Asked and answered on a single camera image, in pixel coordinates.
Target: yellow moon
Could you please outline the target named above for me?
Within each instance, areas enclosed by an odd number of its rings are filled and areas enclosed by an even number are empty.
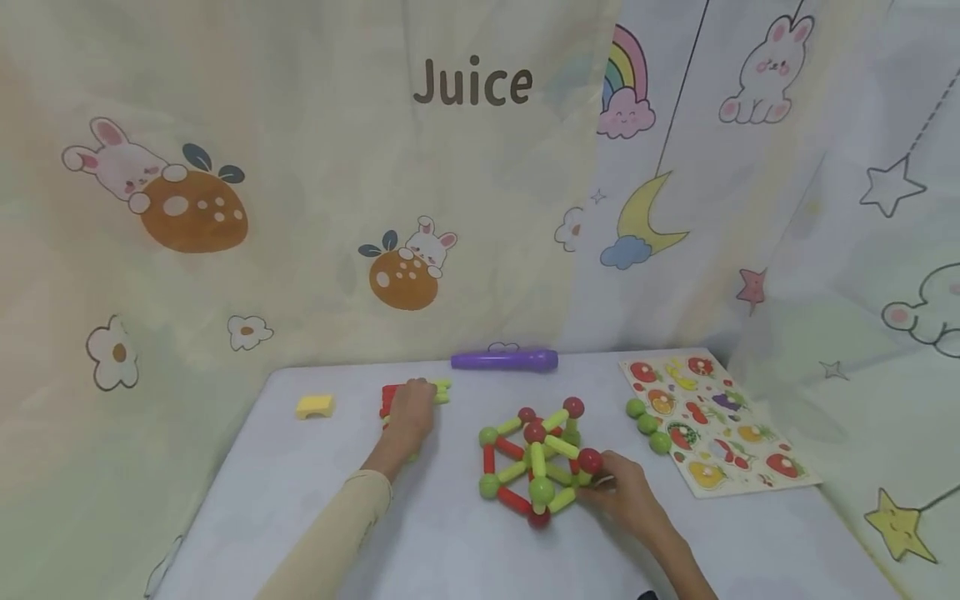
[[[616,222],[616,235],[633,235],[636,239],[645,241],[653,249],[652,254],[664,251],[671,246],[679,244],[689,231],[680,231],[678,233],[659,233],[650,227],[650,210],[653,208],[654,200],[657,199],[660,189],[666,183],[670,173],[664,173],[655,177],[636,189],[636,192],[630,197],[630,200],[623,205],[620,211],[620,219]]]

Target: tabletop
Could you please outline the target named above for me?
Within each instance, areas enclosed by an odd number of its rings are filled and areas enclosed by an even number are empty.
[[[445,361],[284,369],[268,379],[158,591],[158,600],[245,600],[357,470],[380,434],[382,386],[452,381],[420,457],[397,480],[340,598],[673,598],[650,555],[576,503],[532,530],[480,497],[477,434],[522,406],[549,415],[580,397],[583,446],[644,465],[660,503],[720,598],[900,598],[816,488],[698,500],[626,417],[621,360],[670,350],[568,354],[552,373],[454,371]],[[296,420],[302,396],[333,394],[329,419]],[[497,457],[497,468],[509,464]]]

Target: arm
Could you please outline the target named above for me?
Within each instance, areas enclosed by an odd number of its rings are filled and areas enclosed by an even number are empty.
[[[611,516],[650,550],[680,600],[717,600],[686,540],[654,497],[643,467],[615,452],[603,453],[604,481],[579,497]]]
[[[422,380],[408,381],[397,390],[391,426],[283,559],[256,600],[327,600],[336,595],[363,540],[390,507],[391,484],[433,428],[436,392],[436,387]]]

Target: yellow sponge block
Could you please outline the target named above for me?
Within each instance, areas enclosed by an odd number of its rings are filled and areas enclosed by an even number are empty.
[[[333,396],[304,396],[297,404],[297,419],[306,419],[311,415],[332,417],[336,408]]]

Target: child's hand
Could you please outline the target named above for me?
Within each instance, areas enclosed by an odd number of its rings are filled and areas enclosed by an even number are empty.
[[[613,476],[603,482],[604,477]],[[603,453],[603,471],[594,475],[596,490],[580,488],[578,497],[611,516],[647,547],[676,536],[663,507],[654,497],[643,467],[616,452]]]
[[[433,431],[433,399],[437,386],[422,377],[410,379],[396,389],[390,407],[390,426],[384,436],[391,435],[400,444],[402,451],[413,454]]]

